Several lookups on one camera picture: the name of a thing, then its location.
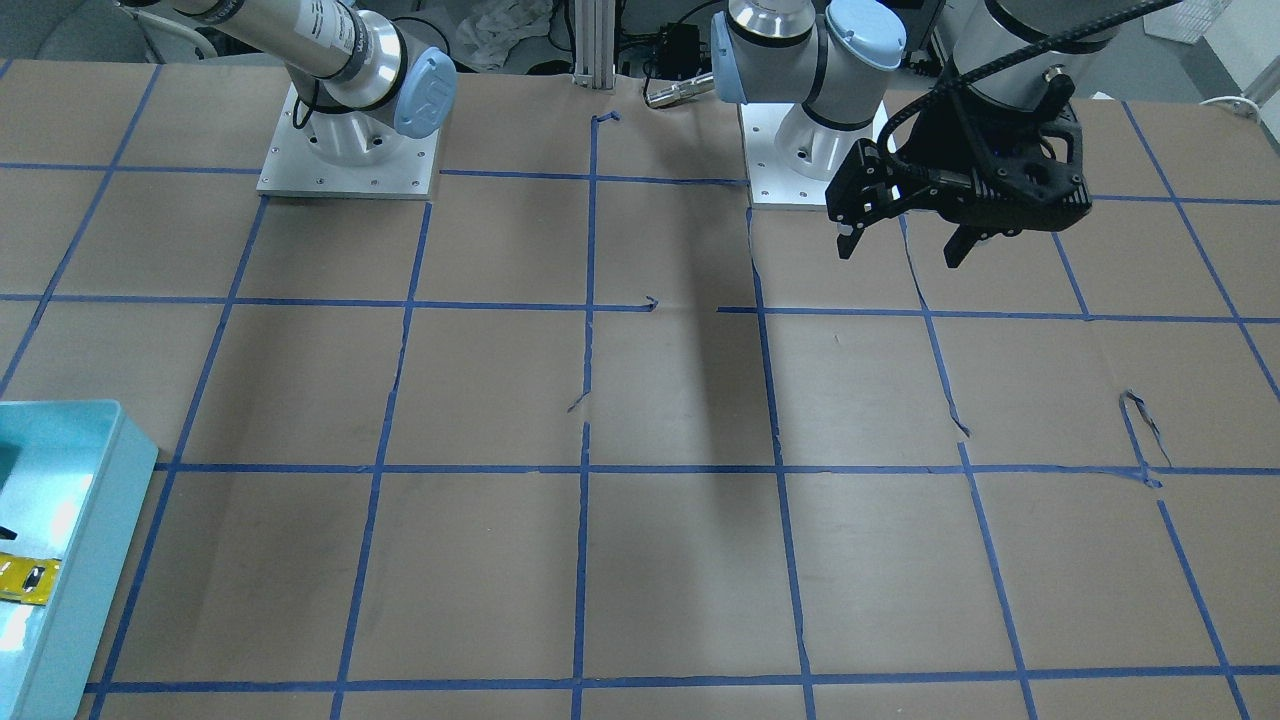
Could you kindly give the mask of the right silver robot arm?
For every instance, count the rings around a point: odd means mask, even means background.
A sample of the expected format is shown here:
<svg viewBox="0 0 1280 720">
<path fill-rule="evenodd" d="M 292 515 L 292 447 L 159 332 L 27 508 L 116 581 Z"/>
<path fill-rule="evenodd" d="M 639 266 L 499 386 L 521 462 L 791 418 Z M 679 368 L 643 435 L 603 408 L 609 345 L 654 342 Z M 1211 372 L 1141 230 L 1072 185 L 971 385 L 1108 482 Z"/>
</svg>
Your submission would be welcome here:
<svg viewBox="0 0 1280 720">
<path fill-rule="evenodd" d="M 344 110 L 365 113 L 406 138 L 426 138 L 449 115 L 458 72 L 445 50 L 393 20 L 343 1 L 172 1 L 177 13 L 214 27 L 303 76 Z"/>
</svg>

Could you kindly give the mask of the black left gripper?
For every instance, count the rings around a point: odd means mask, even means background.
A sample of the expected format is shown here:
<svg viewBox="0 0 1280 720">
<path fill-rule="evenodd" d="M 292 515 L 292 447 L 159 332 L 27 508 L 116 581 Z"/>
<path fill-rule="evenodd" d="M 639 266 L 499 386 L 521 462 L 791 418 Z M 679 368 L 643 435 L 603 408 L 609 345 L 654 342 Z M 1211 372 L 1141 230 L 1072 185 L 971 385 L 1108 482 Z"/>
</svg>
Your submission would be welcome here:
<svg viewBox="0 0 1280 720">
<path fill-rule="evenodd" d="M 950 269 L 992 234 L 1065 231 L 1093 200 L 1070 76 L 1041 81 L 1032 110 L 997 108 L 970 87 L 937 87 L 858 140 L 826 190 L 837 254 L 851 259 L 869 225 L 919 209 L 956 225 Z"/>
</svg>

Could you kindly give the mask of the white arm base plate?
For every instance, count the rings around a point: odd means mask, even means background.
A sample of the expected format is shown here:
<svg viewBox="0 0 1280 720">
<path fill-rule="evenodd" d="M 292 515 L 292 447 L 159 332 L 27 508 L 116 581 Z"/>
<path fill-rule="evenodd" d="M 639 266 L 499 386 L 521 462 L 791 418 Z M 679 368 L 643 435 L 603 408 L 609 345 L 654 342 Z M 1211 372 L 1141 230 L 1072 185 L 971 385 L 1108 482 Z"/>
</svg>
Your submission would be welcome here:
<svg viewBox="0 0 1280 720">
<path fill-rule="evenodd" d="M 797 102 L 744 104 L 739 115 L 751 206 L 790 211 L 826 211 L 826 190 L 854 143 L 888 119 L 883 102 L 855 131 L 820 126 Z"/>
<path fill-rule="evenodd" d="M 289 87 L 256 190 L 282 199 L 428 201 L 442 135 L 406 138 L 365 114 L 308 111 Z"/>
</svg>

